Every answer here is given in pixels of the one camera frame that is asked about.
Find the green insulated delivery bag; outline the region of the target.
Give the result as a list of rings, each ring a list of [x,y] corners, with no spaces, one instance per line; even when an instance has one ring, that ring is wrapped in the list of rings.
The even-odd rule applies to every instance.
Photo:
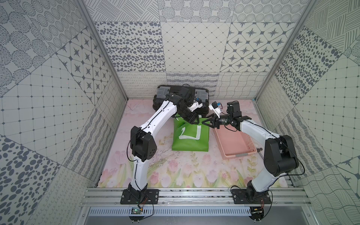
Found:
[[[200,118],[199,124],[190,124],[181,117],[175,118],[172,150],[208,152],[210,127],[202,124],[205,120]]]

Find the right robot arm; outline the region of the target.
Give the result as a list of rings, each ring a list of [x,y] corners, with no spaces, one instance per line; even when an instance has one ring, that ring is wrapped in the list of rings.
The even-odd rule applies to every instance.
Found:
[[[210,128],[219,129],[221,125],[231,125],[237,131],[249,135],[264,146],[264,169],[247,184],[246,198],[254,201],[267,195],[269,188],[280,178],[298,168],[299,159],[290,136],[273,133],[242,115],[238,101],[228,102],[226,114],[221,115],[221,104],[216,101],[209,105],[213,114],[203,122]]]

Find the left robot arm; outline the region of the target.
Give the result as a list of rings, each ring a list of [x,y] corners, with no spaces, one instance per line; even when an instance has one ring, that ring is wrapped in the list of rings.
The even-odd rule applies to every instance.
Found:
[[[201,108],[203,103],[195,93],[195,88],[189,86],[181,86],[177,93],[169,92],[150,119],[140,127],[134,126],[131,129],[128,146],[134,156],[132,161],[135,166],[128,187],[130,192],[137,195],[146,193],[149,162],[157,151],[155,137],[170,118],[179,115],[189,124],[199,124],[199,115],[195,110]]]

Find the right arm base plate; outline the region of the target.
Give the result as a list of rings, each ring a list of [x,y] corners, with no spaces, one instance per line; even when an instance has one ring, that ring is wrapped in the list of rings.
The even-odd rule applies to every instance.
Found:
[[[231,191],[234,204],[270,204],[271,196],[268,191],[256,192],[252,189],[232,189]]]

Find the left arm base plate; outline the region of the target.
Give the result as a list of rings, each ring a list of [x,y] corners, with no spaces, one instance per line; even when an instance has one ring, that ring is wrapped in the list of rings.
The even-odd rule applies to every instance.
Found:
[[[122,192],[122,205],[126,204],[157,204],[159,197],[159,189],[147,189],[145,191],[137,191],[133,188],[125,189]]]

